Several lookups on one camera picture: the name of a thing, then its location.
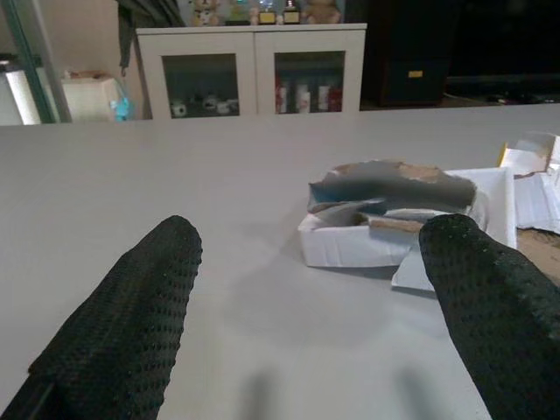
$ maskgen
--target white table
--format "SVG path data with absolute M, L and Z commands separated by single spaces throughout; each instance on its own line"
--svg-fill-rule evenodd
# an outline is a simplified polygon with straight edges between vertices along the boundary
M 488 419 L 438 302 L 391 290 L 389 270 L 302 263 L 307 185 L 336 164 L 495 163 L 560 107 L 382 111 L 355 117 L 0 129 L 0 407 L 116 259 L 182 214 L 203 265 L 159 419 Z

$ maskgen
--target torn cardboard box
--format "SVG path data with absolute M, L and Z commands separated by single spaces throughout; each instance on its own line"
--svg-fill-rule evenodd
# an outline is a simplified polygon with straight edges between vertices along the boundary
M 507 169 L 441 172 L 374 161 L 335 168 L 310 185 L 309 214 L 299 226 L 307 265 L 400 265 L 419 228 L 441 213 L 473 217 L 494 239 L 515 247 L 513 175 Z M 422 260 L 394 285 L 431 288 Z
M 560 137 L 528 133 L 513 147 L 506 144 L 499 165 L 515 175 L 517 227 L 560 234 Z

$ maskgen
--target white cabinet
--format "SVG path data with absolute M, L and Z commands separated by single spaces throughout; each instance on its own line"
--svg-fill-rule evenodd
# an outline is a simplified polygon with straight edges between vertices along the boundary
M 358 112 L 365 24 L 137 30 L 155 119 Z

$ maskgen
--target stuffed teddy bear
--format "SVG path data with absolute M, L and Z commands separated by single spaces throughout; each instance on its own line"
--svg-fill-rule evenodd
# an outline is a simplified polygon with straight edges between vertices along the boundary
M 192 26 L 217 26 L 220 24 L 217 9 L 219 0 L 193 0 Z
M 303 13 L 308 24 L 339 24 L 342 14 L 336 7 L 336 0 L 307 0 Z

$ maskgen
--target yellow label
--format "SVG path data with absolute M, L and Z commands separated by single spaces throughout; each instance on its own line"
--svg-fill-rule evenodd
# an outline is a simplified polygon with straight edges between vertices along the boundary
M 424 77 L 424 70 L 410 70 L 409 79 L 421 79 Z
M 259 13 L 259 22 L 264 25 L 275 24 L 277 15 L 271 11 L 262 11 Z
M 285 24 L 298 24 L 299 12 L 298 11 L 285 11 L 283 13 L 283 22 Z

